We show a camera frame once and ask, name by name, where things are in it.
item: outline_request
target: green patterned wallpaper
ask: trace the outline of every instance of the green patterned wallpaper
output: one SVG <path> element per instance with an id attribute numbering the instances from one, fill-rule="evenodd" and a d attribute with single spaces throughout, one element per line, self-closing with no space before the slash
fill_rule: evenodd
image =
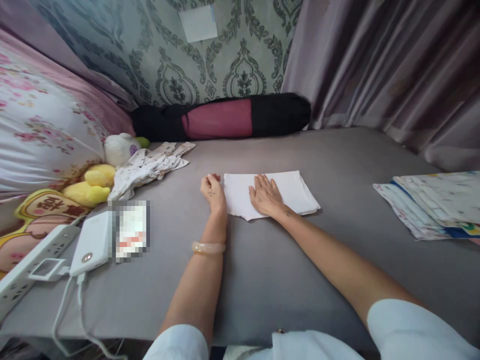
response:
<path id="1" fill-rule="evenodd" d="M 140 104 L 278 93 L 302 0 L 30 0 L 91 69 Z M 187 43 L 178 11 L 213 5 L 218 37 Z"/>

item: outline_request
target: gray mattress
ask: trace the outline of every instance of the gray mattress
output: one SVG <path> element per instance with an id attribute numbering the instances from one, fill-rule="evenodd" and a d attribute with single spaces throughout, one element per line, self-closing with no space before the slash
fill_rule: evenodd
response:
<path id="1" fill-rule="evenodd" d="M 130 263 L 91 272 L 87 329 L 100 338 L 153 340 L 209 215 L 199 192 L 207 173 L 300 170 L 322 210 L 309 221 L 393 276 L 474 345 L 480 345 L 480 247 L 467 240 L 417 242 L 373 189 L 395 175 L 437 169 L 387 136 L 363 128 L 281 138 L 197 141 L 190 164 L 137 190 L 150 200 L 150 249 Z M 214 345 L 269 345 L 271 332 L 318 330 L 374 349 L 352 307 L 272 219 L 229 216 Z M 73 246 L 64 253 L 71 257 Z M 1 334 L 49 337 L 66 281 L 39 283 L 5 319 Z M 70 292 L 59 328 L 82 338 Z"/>

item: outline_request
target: fingers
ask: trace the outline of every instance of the fingers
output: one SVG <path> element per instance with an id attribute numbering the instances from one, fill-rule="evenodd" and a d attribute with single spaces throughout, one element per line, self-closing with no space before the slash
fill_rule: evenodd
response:
<path id="1" fill-rule="evenodd" d="M 208 178 L 212 188 L 217 188 L 220 186 L 219 180 L 214 175 L 208 174 L 206 177 Z"/>
<path id="2" fill-rule="evenodd" d="M 258 176 L 255 176 L 255 189 L 261 189 L 262 188 L 262 184 L 260 183 L 260 177 L 261 175 L 258 174 Z"/>
<path id="3" fill-rule="evenodd" d="M 271 179 L 270 180 L 270 183 L 271 183 L 271 187 L 274 189 L 274 190 L 277 190 L 278 191 L 278 187 L 277 187 L 277 183 L 275 182 L 275 180 Z"/>
<path id="4" fill-rule="evenodd" d="M 200 190 L 204 188 L 209 188 L 209 187 L 210 187 L 209 178 L 208 176 L 205 176 L 200 181 Z"/>
<path id="5" fill-rule="evenodd" d="M 255 195 L 257 194 L 253 186 L 248 187 L 248 194 L 250 195 L 250 202 L 253 204 Z"/>
<path id="6" fill-rule="evenodd" d="M 261 184 L 261 187 L 262 188 L 266 188 L 269 186 L 268 184 L 268 179 L 265 180 L 267 177 L 265 175 L 262 175 L 262 174 L 258 174 L 258 179 L 260 181 L 260 184 Z"/>
<path id="7" fill-rule="evenodd" d="M 269 181 L 269 178 L 267 177 L 267 175 L 263 174 L 262 177 L 263 177 L 263 180 L 265 180 L 266 186 L 268 188 L 271 188 L 272 186 L 270 185 L 270 181 Z"/>

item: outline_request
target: yoga mat bag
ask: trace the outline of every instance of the yoga mat bag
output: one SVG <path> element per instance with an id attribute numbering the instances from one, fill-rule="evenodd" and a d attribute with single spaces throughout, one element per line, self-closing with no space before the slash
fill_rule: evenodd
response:
<path id="1" fill-rule="evenodd" d="M 156 107 L 131 113 L 136 135 L 151 142 L 281 136 L 308 125 L 310 103 L 292 93 L 223 98 L 205 104 Z"/>

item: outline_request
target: floral pillow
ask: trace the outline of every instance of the floral pillow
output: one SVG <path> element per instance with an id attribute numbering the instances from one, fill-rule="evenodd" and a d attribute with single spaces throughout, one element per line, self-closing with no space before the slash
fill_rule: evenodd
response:
<path id="1" fill-rule="evenodd" d="M 77 182 L 104 160 L 108 135 L 67 91 L 0 46 L 0 203 Z"/>

